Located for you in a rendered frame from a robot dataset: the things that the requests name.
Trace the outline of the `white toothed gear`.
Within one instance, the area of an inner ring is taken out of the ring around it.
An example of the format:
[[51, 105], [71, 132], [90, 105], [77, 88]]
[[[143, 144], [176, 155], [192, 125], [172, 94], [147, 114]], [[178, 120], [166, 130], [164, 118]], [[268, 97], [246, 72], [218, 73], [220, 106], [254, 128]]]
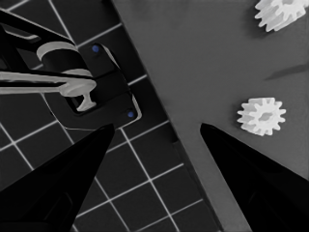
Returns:
[[258, 26], [266, 27], [267, 33], [277, 32], [305, 16], [307, 8], [309, 0], [260, 0], [254, 18], [260, 19]]
[[280, 131], [280, 123], [286, 119], [283, 115], [287, 112], [282, 108], [283, 103], [275, 98], [249, 99], [241, 105], [238, 112], [238, 123], [245, 131], [260, 136], [272, 136], [274, 131]]

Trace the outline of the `dark robot body with pale edges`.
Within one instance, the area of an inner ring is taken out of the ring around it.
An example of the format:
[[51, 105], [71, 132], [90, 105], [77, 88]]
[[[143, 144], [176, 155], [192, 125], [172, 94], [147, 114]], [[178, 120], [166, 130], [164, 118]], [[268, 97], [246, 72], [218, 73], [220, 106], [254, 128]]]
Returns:
[[93, 75], [72, 40], [0, 8], [0, 95], [43, 94], [68, 130], [118, 129], [142, 117], [110, 50], [101, 44], [98, 54], [105, 73]]

